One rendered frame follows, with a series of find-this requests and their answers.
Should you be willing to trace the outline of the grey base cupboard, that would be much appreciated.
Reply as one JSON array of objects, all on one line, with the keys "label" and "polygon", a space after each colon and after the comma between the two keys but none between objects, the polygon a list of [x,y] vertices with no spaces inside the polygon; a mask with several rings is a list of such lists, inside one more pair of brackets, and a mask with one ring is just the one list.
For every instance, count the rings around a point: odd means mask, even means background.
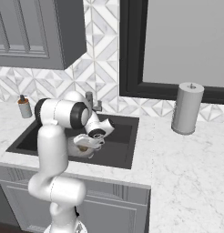
[{"label": "grey base cupboard", "polygon": [[[32,170],[0,166],[0,184],[24,231],[44,233],[51,223],[50,203],[27,190]],[[76,208],[88,233],[148,233],[150,191],[88,180],[87,196]]]}]

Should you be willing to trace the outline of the grey paper towel roll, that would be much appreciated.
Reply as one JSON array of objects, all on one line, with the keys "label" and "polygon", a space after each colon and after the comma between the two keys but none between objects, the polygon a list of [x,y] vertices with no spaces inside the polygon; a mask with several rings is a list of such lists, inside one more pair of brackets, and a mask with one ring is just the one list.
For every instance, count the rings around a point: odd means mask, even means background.
[{"label": "grey paper towel roll", "polygon": [[196,83],[181,83],[178,86],[178,95],[171,121],[173,131],[184,136],[195,132],[203,94],[204,86]]}]

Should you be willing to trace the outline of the black framed window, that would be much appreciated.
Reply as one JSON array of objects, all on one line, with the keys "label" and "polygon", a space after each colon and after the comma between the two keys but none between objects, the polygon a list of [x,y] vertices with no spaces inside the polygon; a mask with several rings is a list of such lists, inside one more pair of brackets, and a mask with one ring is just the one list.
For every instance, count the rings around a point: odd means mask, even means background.
[{"label": "black framed window", "polygon": [[174,100],[184,82],[224,105],[224,0],[120,0],[119,94]]}]

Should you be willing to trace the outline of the grey wall cupboard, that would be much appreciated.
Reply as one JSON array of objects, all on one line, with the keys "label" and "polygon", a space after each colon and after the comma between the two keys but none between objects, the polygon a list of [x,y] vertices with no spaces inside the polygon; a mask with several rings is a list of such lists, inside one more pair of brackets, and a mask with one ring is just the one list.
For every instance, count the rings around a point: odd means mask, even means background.
[{"label": "grey wall cupboard", "polygon": [[0,66],[65,70],[86,51],[83,0],[0,0]]}]

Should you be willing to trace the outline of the dark sink basin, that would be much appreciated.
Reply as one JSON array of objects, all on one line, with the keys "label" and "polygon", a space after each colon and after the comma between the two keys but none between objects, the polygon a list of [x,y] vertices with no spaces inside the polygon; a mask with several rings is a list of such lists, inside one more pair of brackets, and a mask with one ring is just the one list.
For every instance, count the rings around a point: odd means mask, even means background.
[{"label": "dark sink basin", "polygon": [[[74,157],[68,151],[68,159],[81,163],[131,169],[137,139],[138,117],[97,115],[100,121],[107,118],[115,123],[115,130],[105,138],[105,144],[91,158]],[[6,152],[37,156],[37,132],[40,125],[34,121]]]}]

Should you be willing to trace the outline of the white colander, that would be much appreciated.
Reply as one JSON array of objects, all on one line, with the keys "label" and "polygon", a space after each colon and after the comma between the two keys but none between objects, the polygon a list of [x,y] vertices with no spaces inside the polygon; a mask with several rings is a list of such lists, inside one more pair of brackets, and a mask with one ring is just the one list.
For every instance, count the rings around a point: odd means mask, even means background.
[{"label": "white colander", "polygon": [[79,146],[74,143],[74,138],[75,137],[70,137],[67,140],[67,153],[69,156],[72,157],[92,157],[94,155],[94,152],[99,148],[87,148],[87,151],[80,151]]}]

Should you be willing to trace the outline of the grey soap dispenser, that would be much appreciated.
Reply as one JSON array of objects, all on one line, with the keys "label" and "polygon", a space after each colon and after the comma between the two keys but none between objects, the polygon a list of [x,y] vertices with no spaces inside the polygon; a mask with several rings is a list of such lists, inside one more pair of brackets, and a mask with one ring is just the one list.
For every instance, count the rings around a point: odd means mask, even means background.
[{"label": "grey soap dispenser", "polygon": [[19,97],[17,104],[20,109],[22,118],[29,118],[33,115],[29,100],[24,95]]}]

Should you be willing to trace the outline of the grey sink faucet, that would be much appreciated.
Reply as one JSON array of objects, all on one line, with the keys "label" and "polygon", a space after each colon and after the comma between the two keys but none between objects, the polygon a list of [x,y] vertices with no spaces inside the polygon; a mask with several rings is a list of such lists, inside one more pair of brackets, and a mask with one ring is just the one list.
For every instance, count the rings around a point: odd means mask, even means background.
[{"label": "grey sink faucet", "polygon": [[90,91],[86,92],[86,99],[88,101],[88,103],[91,105],[92,110],[94,110],[95,112],[102,111],[102,101],[101,100],[97,100],[97,105],[95,106],[93,103],[93,93]]}]

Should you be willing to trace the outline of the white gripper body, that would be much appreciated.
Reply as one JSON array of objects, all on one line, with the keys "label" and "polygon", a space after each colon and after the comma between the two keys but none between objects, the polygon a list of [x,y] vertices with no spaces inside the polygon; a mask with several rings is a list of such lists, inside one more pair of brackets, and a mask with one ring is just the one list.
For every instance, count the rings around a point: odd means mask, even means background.
[{"label": "white gripper body", "polygon": [[105,144],[103,138],[92,138],[85,134],[80,134],[74,138],[74,143],[81,147],[99,148]]}]

